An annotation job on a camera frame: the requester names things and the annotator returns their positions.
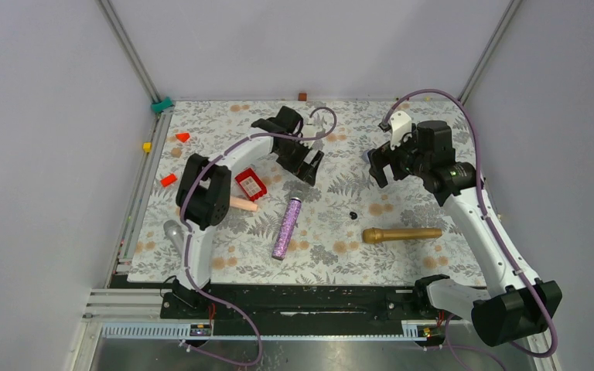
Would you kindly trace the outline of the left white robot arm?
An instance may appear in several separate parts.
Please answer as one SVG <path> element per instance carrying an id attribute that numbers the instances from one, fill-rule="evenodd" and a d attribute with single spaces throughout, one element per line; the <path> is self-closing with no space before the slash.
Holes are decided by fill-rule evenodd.
<path id="1" fill-rule="evenodd" d="M 317 128 L 313 118 L 303 118 L 283 106 L 276 116 L 252 123 L 248 132 L 219 154 L 197 153 L 188 157 L 176 194 L 179 220 L 186 228 L 181 249 L 183 271 L 179 282 L 188 290 L 179 307 L 192 318 L 204 315 L 209 307 L 207 294 L 200 291 L 211 277 L 213 236 L 230 208 L 233 177 L 257 160 L 275 154 L 276 162 L 305 185 L 316 184 L 323 152 L 312 147 L 328 131 Z"/>

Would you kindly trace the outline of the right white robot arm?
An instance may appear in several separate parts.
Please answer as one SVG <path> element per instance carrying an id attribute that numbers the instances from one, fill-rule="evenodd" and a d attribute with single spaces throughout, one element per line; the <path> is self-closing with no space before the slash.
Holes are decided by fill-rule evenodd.
<path id="1" fill-rule="evenodd" d="M 420 178 L 462 231 L 486 282 L 480 290 L 444 274 L 419 279 L 412 299 L 415 313 L 423 318 L 440 311 L 457 315 L 471 322 L 488 346 L 552 332 L 562 291 L 555 281 L 540 279 L 517 252 L 485 200 L 476 167 L 456 160 L 451 127 L 444 121 L 414 124 L 410 119 L 378 126 L 391 138 L 368 152 L 370 175 L 381 188 L 387 185 L 386 166 L 395 180 Z"/>

